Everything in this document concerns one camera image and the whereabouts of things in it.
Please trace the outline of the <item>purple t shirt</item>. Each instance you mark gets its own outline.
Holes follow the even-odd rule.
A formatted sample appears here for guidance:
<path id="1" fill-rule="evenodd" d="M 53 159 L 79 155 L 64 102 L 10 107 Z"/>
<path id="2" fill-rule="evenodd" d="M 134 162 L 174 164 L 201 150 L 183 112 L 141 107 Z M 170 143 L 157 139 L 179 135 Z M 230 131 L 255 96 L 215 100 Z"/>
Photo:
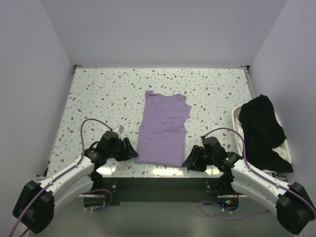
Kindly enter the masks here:
<path id="1" fill-rule="evenodd" d="M 186 96 L 145 92 L 136 163 L 181 167 L 185 156 L 185 121 L 191 111 Z"/>

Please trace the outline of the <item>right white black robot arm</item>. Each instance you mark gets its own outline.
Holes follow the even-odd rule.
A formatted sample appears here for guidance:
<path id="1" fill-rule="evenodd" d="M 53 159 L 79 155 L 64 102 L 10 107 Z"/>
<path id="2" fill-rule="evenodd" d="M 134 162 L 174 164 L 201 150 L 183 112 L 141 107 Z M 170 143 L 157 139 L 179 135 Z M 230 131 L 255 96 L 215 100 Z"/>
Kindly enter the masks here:
<path id="1" fill-rule="evenodd" d="M 251 198 L 294 235 L 315 220 L 316 208 L 302 185 L 288 184 L 247 164 L 239 154 L 226 152 L 215 137 L 204 138 L 202 146 L 193 146 L 182 164 L 188 170 L 202 172 L 209 165 L 218 168 L 222 175 L 215 184 L 206 185 L 207 191 L 219 196 L 235 192 Z"/>

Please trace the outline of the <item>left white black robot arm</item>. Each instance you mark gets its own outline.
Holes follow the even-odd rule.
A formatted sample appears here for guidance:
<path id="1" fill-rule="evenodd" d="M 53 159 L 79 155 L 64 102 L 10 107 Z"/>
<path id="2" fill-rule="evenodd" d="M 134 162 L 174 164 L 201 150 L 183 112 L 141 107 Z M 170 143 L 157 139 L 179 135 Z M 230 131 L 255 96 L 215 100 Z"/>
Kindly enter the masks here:
<path id="1" fill-rule="evenodd" d="M 102 175 L 97 169 L 113 158 L 127 161 L 138 157 L 130 140 L 106 131 L 100 141 L 83 150 L 81 156 L 55 175 L 36 182 L 29 181 L 22 189 L 13 209 L 13 216 L 26 231 L 42 232 L 53 220 L 58 209 L 85 193 L 96 194 L 102 189 Z"/>

